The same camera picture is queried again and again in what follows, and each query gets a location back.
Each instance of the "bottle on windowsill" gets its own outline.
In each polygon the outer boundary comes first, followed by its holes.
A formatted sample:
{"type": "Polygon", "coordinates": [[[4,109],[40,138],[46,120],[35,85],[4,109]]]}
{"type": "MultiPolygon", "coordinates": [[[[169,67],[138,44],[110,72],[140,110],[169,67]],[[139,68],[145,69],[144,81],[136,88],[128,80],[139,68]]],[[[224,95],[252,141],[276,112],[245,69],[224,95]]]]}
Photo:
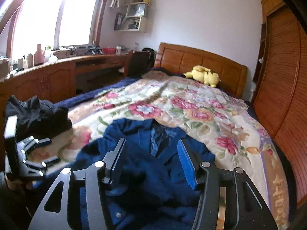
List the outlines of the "bottle on windowsill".
{"type": "Polygon", "coordinates": [[[132,49],[134,52],[137,52],[139,50],[139,44],[136,42],[132,49]]]}
{"type": "Polygon", "coordinates": [[[41,44],[37,44],[36,52],[34,54],[34,65],[38,66],[44,63],[45,60],[45,52],[41,49],[41,44]]]}
{"type": "Polygon", "coordinates": [[[23,69],[24,70],[28,69],[27,59],[25,55],[23,56],[23,69]]]}

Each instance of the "white bottle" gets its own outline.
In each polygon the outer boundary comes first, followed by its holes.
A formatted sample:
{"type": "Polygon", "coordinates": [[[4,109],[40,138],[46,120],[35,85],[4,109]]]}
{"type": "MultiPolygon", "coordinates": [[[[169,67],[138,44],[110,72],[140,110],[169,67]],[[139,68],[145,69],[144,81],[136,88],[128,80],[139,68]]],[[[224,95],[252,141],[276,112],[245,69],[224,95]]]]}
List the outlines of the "white bottle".
{"type": "Polygon", "coordinates": [[[31,53],[29,53],[27,57],[27,62],[28,62],[28,68],[33,67],[33,55],[31,53]]]}
{"type": "Polygon", "coordinates": [[[28,63],[25,55],[23,56],[23,68],[24,70],[28,69],[28,63]]]}
{"type": "Polygon", "coordinates": [[[133,51],[138,52],[139,50],[139,44],[136,42],[135,45],[133,46],[133,51]]]}

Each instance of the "basket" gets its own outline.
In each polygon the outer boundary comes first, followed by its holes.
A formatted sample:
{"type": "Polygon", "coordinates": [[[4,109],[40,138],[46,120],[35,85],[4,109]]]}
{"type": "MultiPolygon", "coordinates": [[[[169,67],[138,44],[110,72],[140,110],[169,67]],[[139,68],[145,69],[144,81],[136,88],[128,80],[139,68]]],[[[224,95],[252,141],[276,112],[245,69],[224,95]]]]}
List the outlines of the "basket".
{"type": "Polygon", "coordinates": [[[103,54],[115,54],[116,53],[116,48],[103,48],[102,49],[103,54]]]}

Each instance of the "wooden headboard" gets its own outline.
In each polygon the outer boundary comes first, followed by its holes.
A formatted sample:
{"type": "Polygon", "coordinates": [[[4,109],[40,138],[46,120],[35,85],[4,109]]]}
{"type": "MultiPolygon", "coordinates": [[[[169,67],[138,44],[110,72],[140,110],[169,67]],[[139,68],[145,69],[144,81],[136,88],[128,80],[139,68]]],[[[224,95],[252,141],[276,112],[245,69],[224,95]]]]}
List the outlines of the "wooden headboard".
{"type": "Polygon", "coordinates": [[[227,93],[242,97],[247,67],[225,57],[204,50],[161,43],[155,67],[164,67],[173,73],[186,73],[194,66],[210,68],[220,76],[219,87],[227,93]]]}

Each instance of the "window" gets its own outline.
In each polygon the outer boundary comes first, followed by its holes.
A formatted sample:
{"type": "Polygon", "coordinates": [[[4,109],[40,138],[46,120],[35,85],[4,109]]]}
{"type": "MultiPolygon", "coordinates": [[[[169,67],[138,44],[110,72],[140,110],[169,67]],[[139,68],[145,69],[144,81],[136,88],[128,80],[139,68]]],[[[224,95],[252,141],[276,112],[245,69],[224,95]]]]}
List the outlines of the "window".
{"type": "Polygon", "coordinates": [[[13,34],[12,58],[35,53],[36,45],[53,48],[87,45],[96,0],[25,0],[13,34]]]}

